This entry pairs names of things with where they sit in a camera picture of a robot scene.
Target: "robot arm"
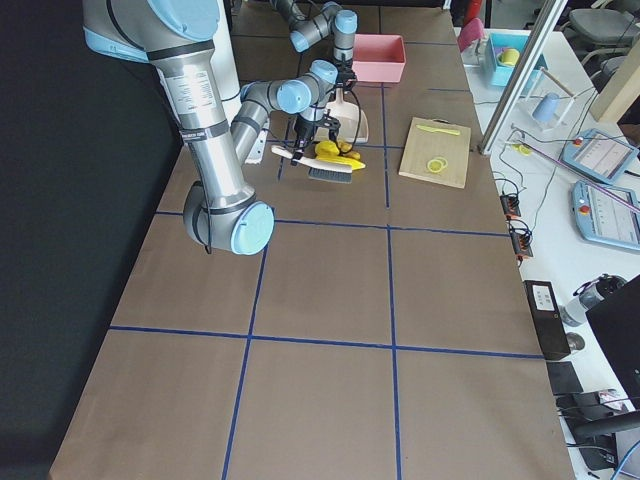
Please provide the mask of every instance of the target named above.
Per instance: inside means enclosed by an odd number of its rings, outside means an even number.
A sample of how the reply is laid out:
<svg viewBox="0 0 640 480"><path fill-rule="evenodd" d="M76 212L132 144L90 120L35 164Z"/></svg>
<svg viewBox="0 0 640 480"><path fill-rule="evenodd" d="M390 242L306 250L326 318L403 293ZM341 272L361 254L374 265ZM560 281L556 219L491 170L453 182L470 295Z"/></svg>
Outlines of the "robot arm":
<svg viewBox="0 0 640 480"><path fill-rule="evenodd" d="M351 10L342 9L335 2L327 2L323 5L320 14L307 20L295 0L271 0L271 5L289 25L291 43L298 52L304 52L323 38L333 34L333 64L338 69L335 88L351 90L356 83L356 75L351 67L358 28L357 14ZM317 108L302 112L296 119L294 125L296 157L299 158L302 155L320 126L327 128L331 132L330 136L335 140L340 123L324 114L325 105L326 102L315 105Z"/></svg>
<svg viewBox="0 0 640 480"><path fill-rule="evenodd" d="M298 79L246 88L246 106L230 129L211 69L220 19L216 0L83 0L83 9L91 49L151 63L165 78L200 176L185 202L189 235L208 248L246 255L261 251L271 237L273 211L256 201L241 165L273 109L299 113L326 103L335 67L314 63Z"/></svg>

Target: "connector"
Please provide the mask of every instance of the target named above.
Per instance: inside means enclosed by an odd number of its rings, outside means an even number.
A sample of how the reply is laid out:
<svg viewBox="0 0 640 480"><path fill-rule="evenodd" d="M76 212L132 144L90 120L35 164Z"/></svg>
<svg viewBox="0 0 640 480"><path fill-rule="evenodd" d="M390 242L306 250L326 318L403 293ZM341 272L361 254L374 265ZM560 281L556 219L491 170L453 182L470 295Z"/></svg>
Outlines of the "connector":
<svg viewBox="0 0 640 480"><path fill-rule="evenodd" d="M512 218L520 218L520 202L517 194L504 194L500 195L500 204L502 205L502 211L504 212L507 220Z"/></svg>
<svg viewBox="0 0 640 480"><path fill-rule="evenodd" d="M531 250L531 237L518 233L513 229L509 229L509 235L511 236L511 245L513 251L518 257L518 260L524 260L527 258L533 258L533 250Z"/></svg>

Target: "label sticker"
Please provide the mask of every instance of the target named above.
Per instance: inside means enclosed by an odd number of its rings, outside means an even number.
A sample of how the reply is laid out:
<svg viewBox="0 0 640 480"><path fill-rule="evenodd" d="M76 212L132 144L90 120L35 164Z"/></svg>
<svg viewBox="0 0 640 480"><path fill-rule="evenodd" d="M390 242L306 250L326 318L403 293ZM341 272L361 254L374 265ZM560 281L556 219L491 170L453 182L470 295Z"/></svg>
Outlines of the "label sticker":
<svg viewBox="0 0 640 480"><path fill-rule="evenodd" d="M538 310L553 312L553 300L551 299L551 290L544 285L533 285L533 298L536 300Z"/></svg>
<svg viewBox="0 0 640 480"><path fill-rule="evenodd" d="M166 79L173 104L179 115L195 113L200 108L215 108L213 87L206 70Z"/></svg>

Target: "table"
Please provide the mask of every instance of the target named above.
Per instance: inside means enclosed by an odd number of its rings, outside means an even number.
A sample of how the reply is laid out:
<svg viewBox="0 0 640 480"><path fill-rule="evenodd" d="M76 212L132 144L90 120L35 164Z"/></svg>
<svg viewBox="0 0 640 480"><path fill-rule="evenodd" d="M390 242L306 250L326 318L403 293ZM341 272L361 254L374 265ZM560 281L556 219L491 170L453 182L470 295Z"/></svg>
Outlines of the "table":
<svg viewBox="0 0 640 480"><path fill-rule="evenodd" d="M449 13L354 9L407 50L398 85L358 87L367 168L312 182L267 154L245 175L275 209L269 247L207 257L182 227L182 155L52 480L570 477L488 158L470 153L465 189L396 173L413 116L479 139ZM330 51L292 53L264 3L232 40L243 81ZM273 116L276 137L288 126Z"/></svg>
<svg viewBox="0 0 640 480"><path fill-rule="evenodd" d="M501 33L528 34L527 31L490 30ZM507 126L500 132L500 141L496 142L491 154L491 165L494 171L499 171L507 178L515 181L526 189L520 195L522 218L529 226L533 226L535 212L542 203L545 187L551 177L554 164L535 154L524 157L511 148L504 148L504 142L511 135L511 125L533 133L540 140L572 138L575 135L583 107L590 104L589 95L593 90L591 81L582 68L580 62L571 50L565 37L560 32L553 32L544 49L545 59L549 71L560 79L574 92L583 94L574 105L563 125L552 132L536 130L536 125L529 115L520 107L516 107L511 114ZM473 52L464 53L466 64L473 65L476 58ZM495 109L495 103L500 98L502 89L488 87L482 77L481 69L476 66L466 67L469 84L474 95L474 103L480 120L481 128L487 126ZM597 127L612 136L620 135L620 129L612 123L598 123L587 114L581 130ZM527 142L544 151L549 156L557 158L562 142L543 143L527 136ZM523 178L507 165L522 172ZM637 163L632 169L639 170ZM554 179L549 184L546 200L538 213L534 231L534 258L525 260L520 268L523 280L546 280L553 284L558 303L564 305L572 298L575 289L588 280L597 278L602 273L620 275L628 280L640 274L640 254L620 249L600 246L582 239L573 219L570 209L569 192L579 177L568 170L559 168ZM617 185L631 188L640 193L640 180L624 175ZM605 388L622 387L611 370L606 358L597 345L597 341L588 324L577 328L565 327L567 332L580 334L587 343L587 348L569 357L585 391L595 391ZM577 478L589 478L587 469L580 454L573 449L571 458ZM607 472L599 472L607 478Z"/></svg>

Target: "pink bin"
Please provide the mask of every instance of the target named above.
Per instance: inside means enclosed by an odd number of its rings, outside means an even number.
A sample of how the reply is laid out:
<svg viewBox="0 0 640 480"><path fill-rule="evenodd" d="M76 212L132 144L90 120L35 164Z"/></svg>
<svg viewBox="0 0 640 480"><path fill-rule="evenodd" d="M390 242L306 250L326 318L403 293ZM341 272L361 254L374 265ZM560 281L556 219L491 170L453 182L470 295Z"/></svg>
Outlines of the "pink bin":
<svg viewBox="0 0 640 480"><path fill-rule="evenodd" d="M356 34L353 71L360 82L398 83L406 57L400 35Z"/></svg>

